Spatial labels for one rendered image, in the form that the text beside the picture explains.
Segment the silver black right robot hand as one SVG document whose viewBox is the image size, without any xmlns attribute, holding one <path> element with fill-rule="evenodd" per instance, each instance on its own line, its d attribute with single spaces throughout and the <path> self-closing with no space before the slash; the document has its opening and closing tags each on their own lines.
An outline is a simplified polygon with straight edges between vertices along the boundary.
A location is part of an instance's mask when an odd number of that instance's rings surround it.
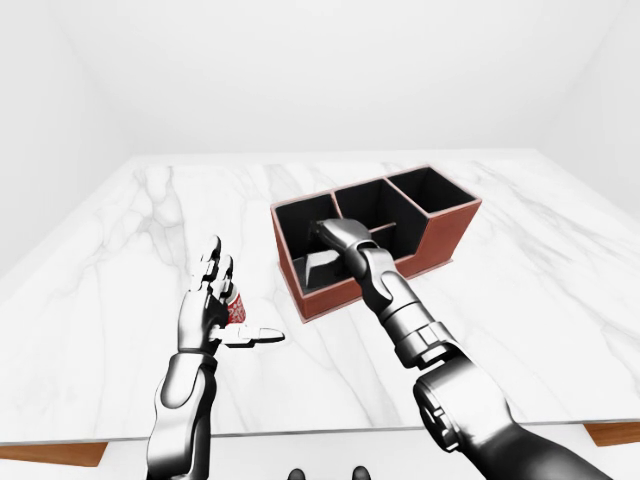
<svg viewBox="0 0 640 480">
<path fill-rule="evenodd" d="M 311 237 L 323 244 L 305 260 L 304 286 L 323 288 L 366 270 L 360 249 L 376 248 L 369 230 L 354 219 L 318 220 L 311 224 Z"/>
</svg>

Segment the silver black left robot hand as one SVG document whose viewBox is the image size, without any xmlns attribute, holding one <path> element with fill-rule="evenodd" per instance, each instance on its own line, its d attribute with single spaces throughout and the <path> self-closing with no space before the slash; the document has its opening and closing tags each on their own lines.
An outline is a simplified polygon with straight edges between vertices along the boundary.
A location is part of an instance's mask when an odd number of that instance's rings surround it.
<svg viewBox="0 0 640 480">
<path fill-rule="evenodd" d="M 192 271 L 189 290 L 184 295 L 178 319 L 178 350 L 213 355 L 220 345 L 252 348 L 257 343 L 276 343 L 283 332 L 265 327 L 229 324 L 227 301 L 238 288 L 233 282 L 234 263 L 222 252 L 214 235 L 207 242 L 200 262 Z"/>
</svg>

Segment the red white patterned book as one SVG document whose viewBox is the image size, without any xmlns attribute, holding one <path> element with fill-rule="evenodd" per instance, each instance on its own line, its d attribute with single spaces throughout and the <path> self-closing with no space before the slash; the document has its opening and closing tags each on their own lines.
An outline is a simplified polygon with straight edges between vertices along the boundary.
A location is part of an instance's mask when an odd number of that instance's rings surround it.
<svg viewBox="0 0 640 480">
<path fill-rule="evenodd" d="M 246 320 L 246 311 L 240 293 L 235 290 L 227 301 L 228 323 L 242 324 Z"/>
</svg>

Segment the red-brown desk caddy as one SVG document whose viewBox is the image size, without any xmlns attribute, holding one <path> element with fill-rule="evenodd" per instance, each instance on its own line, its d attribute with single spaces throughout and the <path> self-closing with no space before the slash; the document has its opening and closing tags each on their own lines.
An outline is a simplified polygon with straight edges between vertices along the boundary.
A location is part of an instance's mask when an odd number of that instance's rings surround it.
<svg viewBox="0 0 640 480">
<path fill-rule="evenodd" d="M 361 296 L 342 263 L 318 264 L 326 247 L 312 237 L 313 222 L 359 221 L 412 278 L 450 261 L 480 205 L 480 198 L 428 165 L 272 205 L 280 268 L 302 321 Z"/>
</svg>

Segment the brown wooden table support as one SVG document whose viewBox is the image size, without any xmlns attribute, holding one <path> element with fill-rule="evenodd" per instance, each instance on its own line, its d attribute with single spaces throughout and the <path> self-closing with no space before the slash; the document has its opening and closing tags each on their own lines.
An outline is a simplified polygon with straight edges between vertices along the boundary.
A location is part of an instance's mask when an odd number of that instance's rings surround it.
<svg viewBox="0 0 640 480">
<path fill-rule="evenodd" d="M 97 467 L 107 442 L 0 446 L 0 459 Z"/>
<path fill-rule="evenodd" d="M 584 427 L 598 447 L 640 443 L 640 422 L 587 423 Z"/>
</svg>

